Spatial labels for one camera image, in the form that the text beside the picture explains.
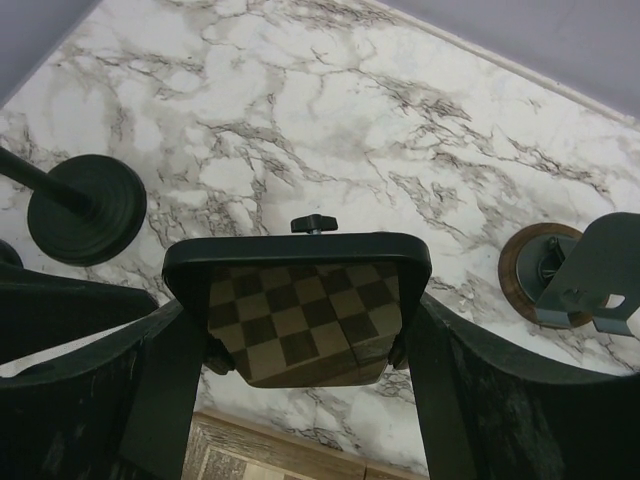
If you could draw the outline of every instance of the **marble surface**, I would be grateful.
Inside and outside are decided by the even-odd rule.
[[[0,111],[0,143],[45,170],[109,154],[148,189],[135,242],[79,269],[38,251],[25,225],[30,192],[0,179],[1,237],[30,269],[142,287],[164,302],[161,265],[176,241],[282,234],[292,218],[321,212],[343,232],[424,239],[428,291],[492,332],[588,369],[640,368],[635,338],[527,323],[496,272],[524,226],[584,229],[639,212],[640,133],[386,7],[105,0]],[[263,391],[203,371],[203,405],[426,469],[406,373],[359,388]]]

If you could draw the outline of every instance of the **wooden floor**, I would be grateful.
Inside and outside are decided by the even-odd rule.
[[[183,480],[427,480],[207,410],[191,424]]]

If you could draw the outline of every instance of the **lavender wall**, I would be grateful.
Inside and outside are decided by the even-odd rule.
[[[0,0],[0,107],[98,1]]]
[[[640,118],[638,0],[382,0]]]

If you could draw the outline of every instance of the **checkered board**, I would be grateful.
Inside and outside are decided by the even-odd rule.
[[[362,383],[378,365],[375,381],[402,326],[388,262],[217,267],[209,305],[210,333],[262,387]]]

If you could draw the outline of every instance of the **round metal plate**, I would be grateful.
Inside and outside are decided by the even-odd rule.
[[[93,211],[82,217],[35,192],[27,223],[38,247],[68,265],[87,267],[124,250],[142,226],[147,197],[127,165],[102,155],[82,155],[54,167],[49,175],[87,194]]]
[[[544,284],[538,275],[538,262],[547,253],[547,241],[552,236],[577,240],[582,237],[582,233],[559,223],[531,225],[509,239],[498,262],[502,293],[520,315],[536,325],[539,323],[535,302],[544,290]],[[585,325],[591,320],[592,316],[588,313],[573,313],[569,316],[571,328]]]

